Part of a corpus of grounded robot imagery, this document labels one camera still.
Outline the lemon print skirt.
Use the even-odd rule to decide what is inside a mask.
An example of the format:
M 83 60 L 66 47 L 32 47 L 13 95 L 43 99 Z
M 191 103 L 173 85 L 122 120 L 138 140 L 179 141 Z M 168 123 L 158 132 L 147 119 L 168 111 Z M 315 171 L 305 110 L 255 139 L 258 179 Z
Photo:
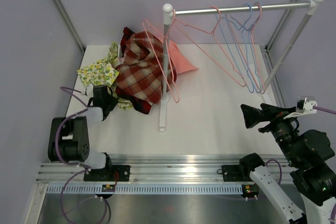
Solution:
M 119 52 L 120 46 L 116 42 L 112 42 L 106 57 L 80 68 L 77 74 L 86 89 L 90 86 L 107 85 L 112 89 L 113 97 L 118 99 L 118 107 L 126 110 L 133 108 L 131 101 L 118 97 L 116 94 L 119 71 L 113 66 L 118 65 Z

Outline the red black plaid skirt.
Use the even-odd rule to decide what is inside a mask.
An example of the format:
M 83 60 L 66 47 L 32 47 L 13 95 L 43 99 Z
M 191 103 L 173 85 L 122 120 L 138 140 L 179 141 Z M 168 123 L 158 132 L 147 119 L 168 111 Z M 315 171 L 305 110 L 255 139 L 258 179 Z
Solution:
M 125 27 L 123 29 L 123 36 L 120 42 L 121 47 L 121 55 L 124 56 L 124 52 L 126 49 L 126 42 L 130 39 L 130 37 L 134 34 L 134 32 L 129 29 L 128 27 Z M 151 105 L 144 100 L 141 100 L 139 98 L 136 98 L 134 96 L 131 96 L 130 94 L 126 93 L 124 90 L 120 89 L 119 87 L 116 87 L 115 93 L 120 99 L 125 99 L 130 101 L 133 108 L 143 114 L 149 114 L 151 110 Z

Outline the blue wire hanger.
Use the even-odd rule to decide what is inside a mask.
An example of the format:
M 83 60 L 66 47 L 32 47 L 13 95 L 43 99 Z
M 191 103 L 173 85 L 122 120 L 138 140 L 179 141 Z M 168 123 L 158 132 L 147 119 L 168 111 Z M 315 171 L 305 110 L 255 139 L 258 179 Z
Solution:
M 234 65 L 238 70 L 241 78 L 246 82 L 245 86 L 249 93 L 255 93 L 255 82 L 251 76 L 248 64 L 244 58 L 240 45 L 235 39 L 235 34 L 231 27 L 231 22 L 222 14 L 216 14 L 216 19 L 219 21 L 219 30 L 223 37 L 225 44 L 228 44 L 229 54 L 233 59 Z
M 235 34 L 235 31 L 234 31 L 234 29 L 237 31 L 237 32 L 240 32 L 240 37 L 241 37 L 241 34 L 242 34 L 242 32 L 240 31 L 240 30 L 237 30 L 236 28 L 240 28 L 237 24 L 236 25 L 234 25 L 233 24 L 233 20 L 230 18 L 230 17 L 228 17 L 227 16 L 227 14 L 225 15 L 225 17 L 226 18 L 228 18 L 228 20 L 232 23 L 231 24 L 231 27 L 232 27 L 232 29 L 233 29 L 233 32 L 234 32 L 234 34 Z M 250 25 L 251 25 L 251 23 L 253 22 L 251 22 L 251 23 L 249 23 L 249 21 L 247 22 L 247 24 L 246 24 L 246 27 L 248 28 Z M 243 32 L 243 35 L 244 35 L 244 38 L 245 39 L 243 39 L 242 37 L 241 37 L 241 39 L 243 40 L 243 44 L 244 44 L 244 46 L 245 46 L 245 53 L 243 53 L 243 55 L 244 55 L 244 58 L 245 58 L 245 60 L 246 60 L 246 62 L 247 62 L 247 64 L 248 64 L 248 68 L 249 68 L 249 70 L 250 70 L 250 73 L 251 73 L 251 76 L 252 76 L 252 78 L 253 78 L 253 80 L 254 81 L 256 81 L 256 83 L 258 84 L 258 79 L 257 79 L 257 77 L 255 76 L 255 67 L 254 67 L 254 62 L 253 62 L 253 58 L 252 58 L 252 55 L 251 55 L 251 49 L 250 49 L 250 45 L 249 45 L 249 41 L 248 41 L 248 35 L 247 35 L 247 32 L 246 31 L 244 31 Z

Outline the red beige checked skirt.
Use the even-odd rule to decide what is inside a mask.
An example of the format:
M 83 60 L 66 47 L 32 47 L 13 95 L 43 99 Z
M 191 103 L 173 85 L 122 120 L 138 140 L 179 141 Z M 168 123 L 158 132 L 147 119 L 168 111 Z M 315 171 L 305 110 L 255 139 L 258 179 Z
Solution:
M 127 94 L 159 104 L 162 97 L 163 44 L 150 32 L 134 33 L 125 43 L 117 86 Z

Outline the pink fuzzy skirt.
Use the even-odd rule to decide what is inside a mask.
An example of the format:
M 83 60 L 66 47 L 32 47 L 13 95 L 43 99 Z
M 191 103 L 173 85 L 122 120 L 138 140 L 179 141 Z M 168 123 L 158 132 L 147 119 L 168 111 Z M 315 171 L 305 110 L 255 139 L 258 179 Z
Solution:
M 154 43 L 154 50 L 157 54 L 161 66 L 163 66 L 163 39 L 159 39 Z M 174 80 L 177 79 L 179 74 L 183 74 L 189 71 L 198 70 L 198 67 L 194 66 L 184 55 L 180 52 L 177 45 L 173 42 L 169 42 L 169 52 L 171 54 L 171 61 L 174 65 Z

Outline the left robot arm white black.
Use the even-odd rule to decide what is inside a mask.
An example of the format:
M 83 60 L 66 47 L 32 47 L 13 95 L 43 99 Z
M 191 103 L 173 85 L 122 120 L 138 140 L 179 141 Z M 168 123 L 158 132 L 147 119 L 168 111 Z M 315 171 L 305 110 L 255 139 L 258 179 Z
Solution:
M 111 87 L 97 85 L 83 110 L 54 118 L 47 151 L 49 160 L 83 168 L 86 181 L 118 181 L 119 172 L 110 156 L 90 148 L 88 132 L 90 126 L 104 121 L 117 103 Z

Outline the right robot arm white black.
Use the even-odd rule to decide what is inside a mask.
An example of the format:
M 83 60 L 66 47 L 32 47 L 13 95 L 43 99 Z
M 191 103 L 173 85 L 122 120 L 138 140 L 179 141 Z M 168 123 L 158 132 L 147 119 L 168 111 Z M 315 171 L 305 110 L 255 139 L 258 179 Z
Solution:
M 299 134 L 299 116 L 317 111 L 333 113 L 321 108 L 316 101 L 299 100 L 291 108 L 280 108 L 262 103 L 260 108 L 240 106 L 245 127 L 250 129 L 261 122 L 260 133 L 271 133 L 289 166 L 292 181 L 300 193 L 305 210 L 301 210 L 271 176 L 262 158 L 251 153 L 242 157 L 237 165 L 222 165 L 217 170 L 225 182 L 253 182 L 251 189 L 243 186 L 245 199 L 256 199 L 261 190 L 280 214 L 284 223 L 335 223 L 335 172 L 326 161 L 335 156 L 325 132 L 308 130 Z

